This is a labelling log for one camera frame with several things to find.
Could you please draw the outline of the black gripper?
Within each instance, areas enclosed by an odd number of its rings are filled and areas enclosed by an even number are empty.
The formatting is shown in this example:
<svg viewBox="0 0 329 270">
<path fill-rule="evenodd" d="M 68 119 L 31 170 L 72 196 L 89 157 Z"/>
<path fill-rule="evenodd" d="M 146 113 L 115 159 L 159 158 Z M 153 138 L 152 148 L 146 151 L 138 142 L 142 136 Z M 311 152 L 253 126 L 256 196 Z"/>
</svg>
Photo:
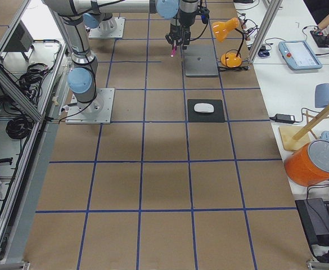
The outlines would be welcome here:
<svg viewBox="0 0 329 270">
<path fill-rule="evenodd" d="M 187 46 L 190 44 L 191 31 L 190 27 L 182 27 L 180 25 L 170 25 L 169 33 L 165 35 L 165 39 L 169 44 L 182 44 L 182 49 L 186 50 Z"/>
<path fill-rule="evenodd" d="M 198 5 L 198 0 L 179 1 L 179 22 L 182 26 L 190 27 L 194 24 Z"/>
</svg>

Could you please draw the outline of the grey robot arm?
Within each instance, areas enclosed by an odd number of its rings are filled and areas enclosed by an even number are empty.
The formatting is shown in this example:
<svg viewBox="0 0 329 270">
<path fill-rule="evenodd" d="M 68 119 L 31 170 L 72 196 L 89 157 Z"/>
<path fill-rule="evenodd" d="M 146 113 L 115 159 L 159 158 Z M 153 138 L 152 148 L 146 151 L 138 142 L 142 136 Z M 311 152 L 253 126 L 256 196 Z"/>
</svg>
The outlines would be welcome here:
<svg viewBox="0 0 329 270">
<path fill-rule="evenodd" d="M 97 59 L 93 54 L 85 27 L 84 15 L 94 16 L 94 21 L 102 21 L 107 15 L 116 12 L 159 14 L 170 20 L 170 32 L 165 36 L 172 48 L 186 49 L 191 39 L 191 26 L 197 16 L 207 15 L 200 1 L 44 1 L 54 14 L 57 14 L 67 35 L 68 46 L 72 49 L 75 67 L 82 67 L 92 72 L 95 81 Z"/>
<path fill-rule="evenodd" d="M 125 24 L 128 21 L 128 17 L 115 16 L 112 13 L 106 13 L 104 15 L 85 13 L 83 17 L 86 30 L 89 33 L 89 39 L 122 39 L 124 36 Z M 182 29 L 178 14 L 175 13 L 172 16 L 169 15 L 169 17 L 163 17 L 158 14 L 157 17 L 170 21 L 169 33 L 165 35 L 167 42 L 174 46 L 182 44 Z"/>
</svg>

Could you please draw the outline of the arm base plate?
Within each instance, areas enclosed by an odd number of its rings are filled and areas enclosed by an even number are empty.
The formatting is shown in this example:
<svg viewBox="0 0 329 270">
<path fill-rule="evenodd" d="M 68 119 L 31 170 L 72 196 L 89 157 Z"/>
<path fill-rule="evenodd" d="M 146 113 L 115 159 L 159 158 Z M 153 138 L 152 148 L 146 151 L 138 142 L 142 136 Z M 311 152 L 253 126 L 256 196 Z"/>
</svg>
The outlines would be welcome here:
<svg viewBox="0 0 329 270">
<path fill-rule="evenodd" d="M 121 39 L 124 34 L 124 17 L 112 17 L 102 21 L 89 32 L 89 39 Z"/>
<path fill-rule="evenodd" d="M 114 88 L 97 88 L 96 99 L 87 107 L 83 103 L 78 103 L 74 94 L 71 102 L 77 103 L 71 106 L 66 124 L 110 124 L 114 103 Z"/>
</svg>

